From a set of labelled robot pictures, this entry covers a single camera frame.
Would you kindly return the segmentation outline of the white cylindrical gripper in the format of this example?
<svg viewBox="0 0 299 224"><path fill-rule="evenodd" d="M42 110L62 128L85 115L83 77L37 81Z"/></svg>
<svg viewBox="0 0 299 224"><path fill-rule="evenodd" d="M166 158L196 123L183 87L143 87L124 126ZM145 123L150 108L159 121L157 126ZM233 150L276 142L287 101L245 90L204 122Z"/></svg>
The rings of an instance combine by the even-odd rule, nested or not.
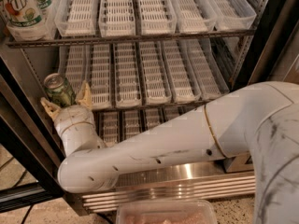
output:
<svg viewBox="0 0 299 224"><path fill-rule="evenodd" d="M96 132L91 88L86 80L76 96L77 105L61 109L45 97L40 99L46 113L54 122L66 156L85 149L105 148L107 145Z"/></svg>

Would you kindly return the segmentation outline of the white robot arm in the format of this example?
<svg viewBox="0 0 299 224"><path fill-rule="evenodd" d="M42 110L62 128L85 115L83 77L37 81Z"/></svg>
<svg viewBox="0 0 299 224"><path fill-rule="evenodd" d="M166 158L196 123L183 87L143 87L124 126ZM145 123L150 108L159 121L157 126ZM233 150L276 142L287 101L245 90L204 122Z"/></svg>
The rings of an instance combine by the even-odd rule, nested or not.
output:
<svg viewBox="0 0 299 224"><path fill-rule="evenodd" d="M111 189L120 175L249 153L256 177L254 224L299 223L299 85L255 83L108 147L95 131L91 89L74 105L40 103L66 157L59 185L70 193Z"/></svg>

